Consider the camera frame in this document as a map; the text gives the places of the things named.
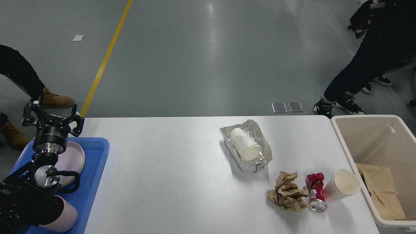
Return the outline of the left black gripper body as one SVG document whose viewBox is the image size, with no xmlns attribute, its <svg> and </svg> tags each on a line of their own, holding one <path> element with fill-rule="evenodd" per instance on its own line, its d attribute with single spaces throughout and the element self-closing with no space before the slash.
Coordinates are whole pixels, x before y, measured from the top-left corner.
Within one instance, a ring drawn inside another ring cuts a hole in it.
<svg viewBox="0 0 416 234">
<path fill-rule="evenodd" d="M 71 129 L 67 126 L 41 126 L 36 124 L 36 136 L 33 141 L 33 150 L 37 153 L 52 152 L 61 154 L 67 148 L 68 134 Z"/>
</svg>

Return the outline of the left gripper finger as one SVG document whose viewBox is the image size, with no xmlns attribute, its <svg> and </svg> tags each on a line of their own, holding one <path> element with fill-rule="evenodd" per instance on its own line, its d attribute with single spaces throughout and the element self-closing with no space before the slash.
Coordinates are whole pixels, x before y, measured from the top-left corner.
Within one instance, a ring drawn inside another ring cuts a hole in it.
<svg viewBox="0 0 416 234">
<path fill-rule="evenodd" d="M 37 100 L 28 103 L 25 106 L 22 117 L 22 126 L 42 127 L 51 123 L 50 115 L 41 105 L 43 99 L 44 95 L 40 95 Z"/>
<path fill-rule="evenodd" d="M 71 134 L 74 137 L 79 137 L 81 135 L 83 126 L 84 126 L 85 118 L 79 115 L 77 112 L 77 105 L 73 105 L 71 109 L 71 114 L 67 118 L 64 118 L 61 121 L 61 127 L 67 134 Z M 76 126 L 71 129 L 70 124 L 75 122 Z"/>
</svg>

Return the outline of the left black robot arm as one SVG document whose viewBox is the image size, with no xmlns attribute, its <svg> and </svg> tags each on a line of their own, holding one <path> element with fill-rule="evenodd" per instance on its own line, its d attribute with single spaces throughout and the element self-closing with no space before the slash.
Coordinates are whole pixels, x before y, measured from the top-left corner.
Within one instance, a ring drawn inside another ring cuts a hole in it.
<svg viewBox="0 0 416 234">
<path fill-rule="evenodd" d="M 73 193 L 79 188 L 79 172 L 59 170 L 56 163 L 67 148 L 68 134 L 78 137 L 85 119 L 77 112 L 77 105 L 67 118 L 48 114 L 43 99 L 41 95 L 23 111 L 22 125 L 36 126 L 32 161 L 1 182 L 2 234 L 16 234 L 26 224 L 52 224 L 64 214 L 64 200 L 57 193 Z"/>
</svg>

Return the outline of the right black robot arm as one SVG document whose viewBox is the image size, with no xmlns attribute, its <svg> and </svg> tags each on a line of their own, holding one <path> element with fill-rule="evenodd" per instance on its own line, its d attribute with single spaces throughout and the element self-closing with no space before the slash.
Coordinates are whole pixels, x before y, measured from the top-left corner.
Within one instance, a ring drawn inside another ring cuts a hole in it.
<svg viewBox="0 0 416 234">
<path fill-rule="evenodd" d="M 355 34 L 356 39 L 360 39 L 370 28 L 370 21 L 386 7 L 385 0 L 363 0 L 361 6 L 351 16 L 347 29 Z"/>
</svg>

